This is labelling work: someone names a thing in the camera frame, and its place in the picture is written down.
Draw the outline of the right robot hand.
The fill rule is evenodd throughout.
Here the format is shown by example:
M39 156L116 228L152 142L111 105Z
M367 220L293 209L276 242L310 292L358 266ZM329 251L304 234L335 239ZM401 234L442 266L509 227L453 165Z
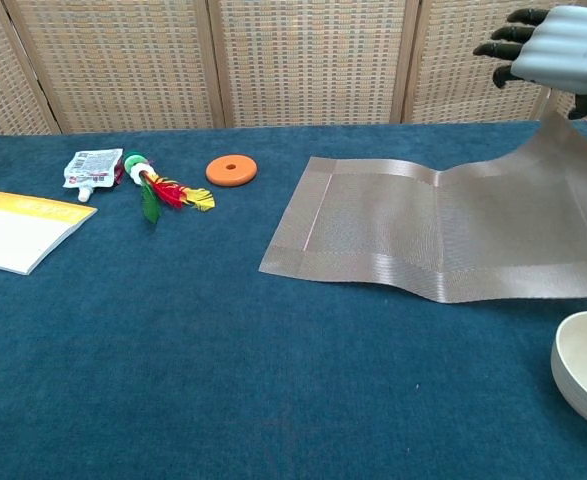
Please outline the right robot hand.
M587 117L587 7L517 9L473 54L507 62L493 71L497 88L522 81L567 92L574 96L567 117Z

